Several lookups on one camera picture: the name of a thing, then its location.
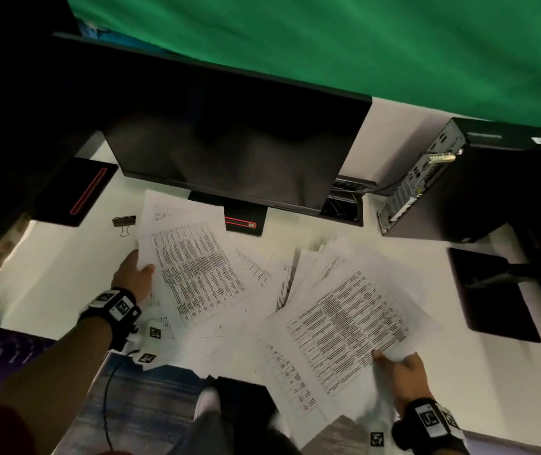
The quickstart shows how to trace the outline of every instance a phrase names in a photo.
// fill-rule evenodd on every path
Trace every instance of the shoe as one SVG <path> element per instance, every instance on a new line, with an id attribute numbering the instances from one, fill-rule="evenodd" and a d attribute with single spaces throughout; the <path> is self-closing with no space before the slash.
<path id="1" fill-rule="evenodd" d="M 205 412 L 220 412 L 220 395 L 218 390 L 208 386 L 199 394 L 199 399 L 194 408 L 194 419 L 197 420 Z"/>
<path id="2" fill-rule="evenodd" d="M 288 439 L 291 439 L 292 437 L 292 434 L 289 432 L 289 428 L 285 424 L 285 420 L 283 420 L 283 417 L 281 417 L 281 414 L 278 410 L 275 410 L 272 414 L 272 417 L 270 418 L 270 421 L 268 423 L 268 427 L 276 429 L 277 431 L 279 431 L 279 433 L 287 436 Z"/>

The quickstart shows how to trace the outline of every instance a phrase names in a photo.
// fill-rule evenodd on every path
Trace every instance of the monitor screen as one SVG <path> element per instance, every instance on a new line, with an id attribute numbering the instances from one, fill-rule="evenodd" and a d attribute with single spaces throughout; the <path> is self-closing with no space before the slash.
<path id="1" fill-rule="evenodd" d="M 95 48 L 96 105 L 125 175 L 267 206 L 318 214 L 371 106 L 206 62 L 82 47 Z"/>

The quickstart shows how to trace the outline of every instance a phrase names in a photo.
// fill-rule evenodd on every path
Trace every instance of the person's left hand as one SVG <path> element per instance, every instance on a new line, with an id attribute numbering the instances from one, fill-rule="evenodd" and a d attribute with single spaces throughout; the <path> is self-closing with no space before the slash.
<path id="1" fill-rule="evenodd" d="M 152 290 L 154 265 L 148 264 L 141 271 L 138 271 L 137 264 L 138 250 L 136 249 L 131 251 L 123 260 L 123 263 L 120 264 L 119 269 L 114 274 L 111 287 L 131 291 L 137 303 L 140 303 Z"/>

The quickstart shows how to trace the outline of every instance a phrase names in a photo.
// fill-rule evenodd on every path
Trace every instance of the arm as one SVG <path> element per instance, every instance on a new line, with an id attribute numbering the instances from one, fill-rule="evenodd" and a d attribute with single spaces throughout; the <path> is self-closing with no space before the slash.
<path id="1" fill-rule="evenodd" d="M 378 366 L 388 375 L 395 398 L 395 409 L 400 417 L 403 417 L 405 407 L 410 402 L 425 397 L 434 400 L 428 386 L 424 363 L 418 353 L 407 356 L 401 362 L 391 361 L 378 350 L 373 350 L 372 355 Z M 433 455 L 462 455 L 462 453 L 440 449 L 434 451 Z"/>
<path id="2" fill-rule="evenodd" d="M 131 252 L 114 274 L 111 287 L 130 290 L 138 303 L 151 290 L 154 267 L 136 269 Z M 0 406 L 16 410 L 30 429 L 37 453 L 53 452 L 74 420 L 112 340 L 102 318 L 83 319 L 53 347 L 0 385 Z"/>

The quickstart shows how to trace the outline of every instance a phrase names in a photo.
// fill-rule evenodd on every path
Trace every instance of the hand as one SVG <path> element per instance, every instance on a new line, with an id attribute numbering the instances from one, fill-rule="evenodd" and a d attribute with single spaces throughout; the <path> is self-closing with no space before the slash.
<path id="1" fill-rule="evenodd" d="M 131 251 L 130 254 L 120 264 L 119 269 L 114 274 L 111 287 L 129 290 L 136 302 L 140 303 L 146 298 L 153 287 L 154 265 L 146 265 L 142 271 L 138 271 L 138 250 Z"/>
<path id="2" fill-rule="evenodd" d="M 421 397 L 433 398 L 428 388 L 428 379 L 422 359 L 418 353 L 410 354 L 401 362 L 393 362 L 381 351 L 372 351 L 373 359 L 378 366 L 387 373 L 393 395 L 395 397 L 395 408 L 403 417 L 405 407 L 413 400 Z"/>

